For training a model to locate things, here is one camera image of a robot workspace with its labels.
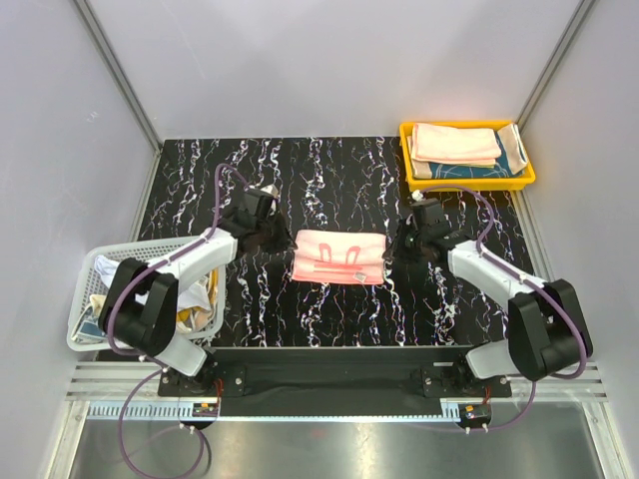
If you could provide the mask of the yellow brown bear towel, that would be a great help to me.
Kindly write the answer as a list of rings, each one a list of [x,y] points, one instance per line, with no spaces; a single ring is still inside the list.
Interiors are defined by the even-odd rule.
[[[177,331],[182,334],[204,330],[214,319],[217,308],[219,273],[210,271],[178,297]]]

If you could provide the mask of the light blue white towel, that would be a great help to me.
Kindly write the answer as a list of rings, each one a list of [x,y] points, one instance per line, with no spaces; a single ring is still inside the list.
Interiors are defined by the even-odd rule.
[[[119,263],[99,254],[94,260],[93,269],[100,277],[102,284],[109,288],[115,277]],[[178,296],[178,311],[189,308],[200,308],[204,311],[211,311],[211,300],[208,293],[209,281],[203,276],[191,284],[189,288],[181,292]]]

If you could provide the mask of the pink white rabbit towel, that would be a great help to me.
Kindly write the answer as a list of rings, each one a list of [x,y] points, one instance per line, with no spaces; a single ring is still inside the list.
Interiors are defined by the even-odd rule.
[[[383,284],[386,236],[300,230],[292,280],[342,285]]]

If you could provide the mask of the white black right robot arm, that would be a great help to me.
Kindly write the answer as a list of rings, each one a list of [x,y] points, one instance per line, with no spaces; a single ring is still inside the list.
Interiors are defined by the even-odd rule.
[[[520,374],[531,382],[548,376],[575,379],[593,345],[574,286],[546,281],[511,265],[462,231],[455,231],[435,199],[413,203],[390,247],[391,260],[425,262],[478,288],[508,316],[506,338],[471,348],[453,370],[465,395],[485,388],[489,378]]]

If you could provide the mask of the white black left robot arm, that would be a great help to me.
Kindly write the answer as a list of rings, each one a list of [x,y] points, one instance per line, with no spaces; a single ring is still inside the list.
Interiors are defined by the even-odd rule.
[[[99,326],[111,348],[142,354],[181,373],[181,383],[196,395],[215,385],[208,354],[176,331],[179,295],[205,274],[262,250],[296,248],[275,186],[249,188],[225,208],[203,234],[152,261],[133,257],[119,263],[101,310]]]

